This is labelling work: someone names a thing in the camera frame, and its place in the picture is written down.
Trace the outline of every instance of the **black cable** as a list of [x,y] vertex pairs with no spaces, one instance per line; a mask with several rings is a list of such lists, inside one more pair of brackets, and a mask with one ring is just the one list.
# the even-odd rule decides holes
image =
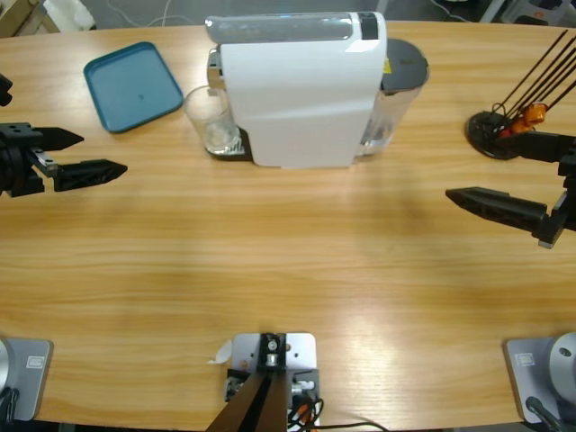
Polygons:
[[526,399],[526,407],[536,414],[536,416],[542,420],[542,422],[548,427],[548,429],[552,432],[565,432],[567,427],[554,416],[552,412],[545,408],[542,402],[535,398],[534,396],[530,396]]
[[377,428],[382,432],[389,432],[388,429],[382,425],[374,421],[359,421],[358,423],[347,423],[344,425],[326,425],[326,426],[315,426],[315,425],[306,425],[305,427],[298,430],[298,432],[304,430],[312,430],[312,429],[348,429],[348,428],[360,428],[361,426],[370,426],[372,428]]
[[[298,412],[305,408],[303,412],[298,415],[298,418],[293,418]],[[328,430],[328,429],[347,429],[347,428],[360,428],[362,426],[368,426],[372,428],[377,428],[382,432],[389,432],[388,429],[375,421],[359,421],[356,423],[347,423],[341,425],[325,425],[317,426],[315,424],[316,420],[319,419],[320,414],[324,410],[324,400],[317,399],[312,400],[310,397],[303,398],[303,402],[297,407],[293,408],[288,416],[288,428],[293,428],[295,426],[300,426],[297,432],[305,432],[310,430]]]
[[14,413],[16,411],[16,402],[20,397],[18,389],[5,387],[0,392],[0,432],[4,432],[7,427],[14,423]]

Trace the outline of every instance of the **teal plastic tray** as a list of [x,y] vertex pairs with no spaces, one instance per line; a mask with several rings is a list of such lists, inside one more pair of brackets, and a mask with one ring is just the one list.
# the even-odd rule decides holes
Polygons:
[[109,132],[124,132],[177,110],[182,90],[150,42],[96,58],[84,68],[100,122]]

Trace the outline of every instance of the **coffee machine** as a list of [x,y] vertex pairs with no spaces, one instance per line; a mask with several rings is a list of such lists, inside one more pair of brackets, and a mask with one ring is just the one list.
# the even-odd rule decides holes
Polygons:
[[[204,140],[217,158],[264,167],[347,167],[356,156],[382,149],[373,144],[387,142],[380,135],[391,136],[405,112],[403,105],[399,115],[383,113],[393,103],[382,102],[390,61],[379,13],[209,17],[205,25],[217,44],[208,58],[208,91],[226,99],[222,104],[238,127],[238,139],[224,150],[211,151]],[[428,63],[416,52],[423,62],[401,64],[424,65],[419,92]],[[400,69],[398,76],[410,75]]]

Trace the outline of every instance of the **cable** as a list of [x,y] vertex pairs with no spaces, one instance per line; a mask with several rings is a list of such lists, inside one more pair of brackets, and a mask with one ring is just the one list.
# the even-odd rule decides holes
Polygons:
[[117,6],[114,6],[113,4],[110,3],[111,0],[106,0],[106,5],[112,9],[113,11],[115,11],[117,14],[120,14],[120,16],[128,23],[130,24],[132,27],[150,27],[151,25],[157,23],[158,21],[162,21],[162,26],[164,27],[164,24],[166,23],[166,20],[170,19],[179,19],[184,21],[185,23],[189,23],[189,24],[194,24],[194,22],[182,15],[167,15],[167,8],[170,6],[170,3],[172,2],[172,0],[167,0],[166,1],[166,6],[165,6],[165,14],[163,16],[160,16],[158,18],[153,19],[152,21],[150,21],[148,24],[144,25],[144,24],[140,24],[139,22],[135,22],[134,20],[132,20],[122,9],[120,9]]
[[327,425],[327,426],[315,426],[315,425],[307,425],[302,427],[298,432],[304,430],[323,430],[323,429],[348,429],[348,428],[359,428],[361,426],[370,426],[372,428],[377,428],[382,432],[389,432],[388,429],[382,425],[379,425],[375,421],[359,421],[358,423],[347,423],[344,425]]
[[356,423],[347,423],[343,425],[318,426],[315,423],[320,418],[320,414],[322,413],[323,409],[323,399],[317,399],[313,401],[310,397],[303,398],[303,402],[296,408],[292,408],[292,411],[288,415],[288,429],[295,426],[300,426],[297,432],[305,432],[310,430],[347,429],[369,426],[372,428],[377,428],[382,432],[389,432],[386,427],[379,425],[374,421],[359,421]]
[[443,7],[439,2],[437,2],[436,0],[429,0],[429,2],[432,5],[435,5],[436,7],[439,7],[440,9],[442,9],[444,12],[446,12],[446,15],[448,15],[450,18],[454,18],[456,20],[460,20],[460,21],[464,21],[465,23],[473,23],[473,21],[468,21],[465,18],[463,18],[462,16],[458,16],[458,15],[452,15],[450,13],[450,11],[448,9],[446,9],[445,7]]
[[162,27],[166,26],[166,16],[168,15],[168,7],[170,7],[171,3],[172,0],[166,0],[166,6],[164,6],[164,15],[162,15]]
[[567,430],[567,428],[564,427],[564,424],[558,418],[556,418],[552,412],[546,409],[538,398],[530,396],[528,399],[526,399],[525,404],[530,412],[536,414],[536,416],[542,420],[542,422],[551,432],[564,432]]

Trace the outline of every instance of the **floor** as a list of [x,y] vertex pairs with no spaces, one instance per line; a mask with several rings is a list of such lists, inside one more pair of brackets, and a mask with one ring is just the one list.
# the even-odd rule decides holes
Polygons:
[[[98,29],[162,25],[167,0],[82,0]],[[477,21],[490,0],[451,3],[452,14]],[[203,24],[208,15],[278,14],[293,12],[375,10],[377,0],[172,0],[166,25]],[[454,21],[430,0],[389,0],[387,20]]]

